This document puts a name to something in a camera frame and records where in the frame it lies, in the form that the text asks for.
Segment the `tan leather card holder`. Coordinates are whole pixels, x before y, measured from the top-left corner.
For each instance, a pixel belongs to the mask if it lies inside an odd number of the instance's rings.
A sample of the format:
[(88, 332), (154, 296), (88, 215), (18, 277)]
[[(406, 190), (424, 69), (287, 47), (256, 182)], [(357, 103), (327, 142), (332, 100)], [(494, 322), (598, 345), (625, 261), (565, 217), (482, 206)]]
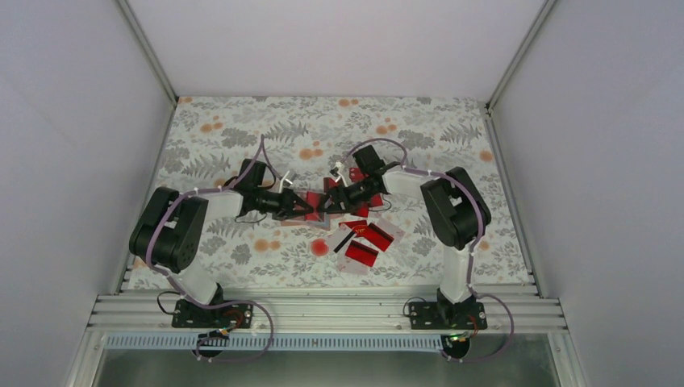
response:
[(329, 214), (317, 212), (305, 214), (292, 219), (281, 221), (283, 227), (313, 227), (329, 231), (331, 229), (331, 218)]

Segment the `red card pair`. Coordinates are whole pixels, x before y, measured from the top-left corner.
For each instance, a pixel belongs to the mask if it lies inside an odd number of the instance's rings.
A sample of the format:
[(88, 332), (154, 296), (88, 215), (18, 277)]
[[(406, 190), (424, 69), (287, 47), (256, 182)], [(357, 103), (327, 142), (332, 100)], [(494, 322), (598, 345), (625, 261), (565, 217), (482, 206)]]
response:
[(325, 194), (320, 192), (306, 191), (302, 193), (304, 202), (313, 208), (313, 212), (303, 215), (303, 220), (308, 222), (326, 222), (330, 220), (330, 214), (318, 211), (319, 205), (325, 199)]

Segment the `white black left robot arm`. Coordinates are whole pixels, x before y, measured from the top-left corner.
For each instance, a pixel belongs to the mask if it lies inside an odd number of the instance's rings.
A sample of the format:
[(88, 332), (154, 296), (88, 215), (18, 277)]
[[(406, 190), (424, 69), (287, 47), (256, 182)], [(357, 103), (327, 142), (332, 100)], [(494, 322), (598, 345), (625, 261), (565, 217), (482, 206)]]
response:
[(148, 200), (131, 233), (128, 249), (161, 274), (193, 305), (192, 315), (206, 327), (224, 316), (219, 284), (194, 261), (204, 224), (222, 218), (235, 219), (251, 211), (282, 221), (314, 213), (315, 209), (292, 189), (271, 191), (262, 185), (268, 165), (246, 159), (238, 176), (222, 186), (180, 193), (160, 187)]

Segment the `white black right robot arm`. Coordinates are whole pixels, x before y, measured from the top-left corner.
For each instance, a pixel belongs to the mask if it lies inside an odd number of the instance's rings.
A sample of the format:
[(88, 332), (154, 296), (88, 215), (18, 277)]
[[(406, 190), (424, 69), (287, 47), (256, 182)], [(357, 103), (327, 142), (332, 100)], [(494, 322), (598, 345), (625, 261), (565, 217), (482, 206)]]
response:
[(350, 185), (343, 182), (344, 164), (336, 163), (331, 173), (337, 185), (325, 193), (317, 211), (350, 214), (378, 194), (422, 199), (436, 237), (456, 250), (445, 254), (436, 315), (447, 328), (460, 326), (477, 300), (472, 284), (474, 250), (491, 222), (489, 207), (472, 178), (462, 167), (439, 173), (386, 163), (371, 145), (354, 152), (353, 158), (361, 179)]

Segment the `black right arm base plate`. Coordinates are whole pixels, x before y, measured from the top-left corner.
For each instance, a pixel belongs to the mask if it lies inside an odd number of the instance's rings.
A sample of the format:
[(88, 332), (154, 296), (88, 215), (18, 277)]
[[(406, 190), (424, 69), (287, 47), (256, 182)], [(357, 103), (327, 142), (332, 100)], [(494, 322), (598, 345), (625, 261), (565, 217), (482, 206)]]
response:
[(407, 310), (412, 330), (486, 330), (488, 322), (480, 302), (464, 306), (438, 302), (409, 302)]

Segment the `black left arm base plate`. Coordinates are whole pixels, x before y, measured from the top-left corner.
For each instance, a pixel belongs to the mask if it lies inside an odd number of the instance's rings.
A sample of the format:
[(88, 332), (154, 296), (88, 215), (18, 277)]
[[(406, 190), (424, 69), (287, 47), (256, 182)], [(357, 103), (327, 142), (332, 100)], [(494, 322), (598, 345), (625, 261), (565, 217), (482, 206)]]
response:
[(185, 300), (175, 305), (171, 326), (173, 328), (250, 328), (253, 306), (244, 303), (221, 309), (204, 309)]

